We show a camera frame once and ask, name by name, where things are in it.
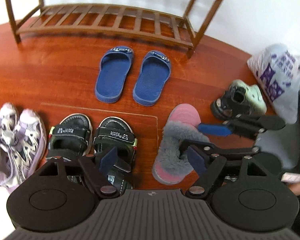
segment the mint green shoe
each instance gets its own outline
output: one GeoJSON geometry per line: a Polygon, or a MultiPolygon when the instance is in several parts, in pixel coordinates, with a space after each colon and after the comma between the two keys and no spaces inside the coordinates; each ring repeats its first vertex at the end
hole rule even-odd
{"type": "Polygon", "coordinates": [[[233,80],[231,87],[241,87],[245,90],[245,101],[251,105],[256,114],[265,114],[267,111],[266,103],[262,98],[262,94],[258,85],[248,86],[240,79],[233,80]]]}

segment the gray fur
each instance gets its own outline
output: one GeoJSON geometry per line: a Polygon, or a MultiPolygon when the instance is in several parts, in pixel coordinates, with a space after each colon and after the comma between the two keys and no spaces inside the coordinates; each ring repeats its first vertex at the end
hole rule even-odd
{"type": "Polygon", "coordinates": [[[186,176],[193,170],[186,154],[180,156],[179,146],[185,139],[209,142],[208,137],[182,122],[168,121],[166,123],[156,160],[171,175],[186,176]]]}

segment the white plastic bag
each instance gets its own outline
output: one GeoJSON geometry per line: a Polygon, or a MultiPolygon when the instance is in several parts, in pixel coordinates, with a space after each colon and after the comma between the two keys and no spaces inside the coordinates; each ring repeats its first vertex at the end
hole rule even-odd
{"type": "Polygon", "coordinates": [[[287,123],[295,123],[300,90],[300,55],[292,54],[283,44],[267,47],[247,64],[273,105],[287,123]]]}

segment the fuzzy gray slipper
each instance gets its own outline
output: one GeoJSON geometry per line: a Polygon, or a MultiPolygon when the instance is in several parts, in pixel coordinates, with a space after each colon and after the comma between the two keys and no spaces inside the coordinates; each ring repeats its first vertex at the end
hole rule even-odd
{"type": "Polygon", "coordinates": [[[185,153],[179,146],[185,139],[208,142],[209,139],[197,130],[201,123],[197,110],[188,104],[177,106],[170,114],[163,128],[163,137],[152,174],[162,184],[173,185],[181,182],[192,170],[185,153]]]}

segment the shoe rack shelf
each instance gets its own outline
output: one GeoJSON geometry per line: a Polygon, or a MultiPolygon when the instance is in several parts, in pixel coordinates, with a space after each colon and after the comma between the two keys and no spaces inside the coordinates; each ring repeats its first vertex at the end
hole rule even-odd
{"type": "Polygon", "coordinates": [[[196,0],[190,0],[183,16],[149,10],[145,8],[115,5],[115,4],[58,4],[46,6],[44,0],[39,0],[39,5],[31,10],[23,19],[16,21],[12,10],[11,0],[6,0],[9,22],[17,43],[21,42],[22,33],[106,33],[120,34],[130,38],[142,38],[150,41],[160,41],[168,45],[178,45],[188,48],[187,56],[190,58],[207,30],[211,20],[217,12],[222,0],[215,0],[198,32],[195,32],[189,20],[189,13],[196,0]],[[30,24],[28,20],[37,11],[41,12],[30,24]],[[74,13],[80,15],[70,24],[65,24],[74,13]],[[81,24],[88,14],[96,14],[96,18],[90,24],[81,24]],[[111,27],[101,26],[100,22],[106,14],[115,15],[111,27]],[[58,21],[52,21],[54,17],[63,15],[58,21]],[[121,26],[124,16],[134,17],[133,29],[121,26]],[[141,30],[143,19],[154,21],[154,32],[141,30]],[[168,25],[173,37],[166,36],[161,30],[162,24],[168,25]],[[181,35],[183,27],[186,27],[187,37],[181,35]]]}

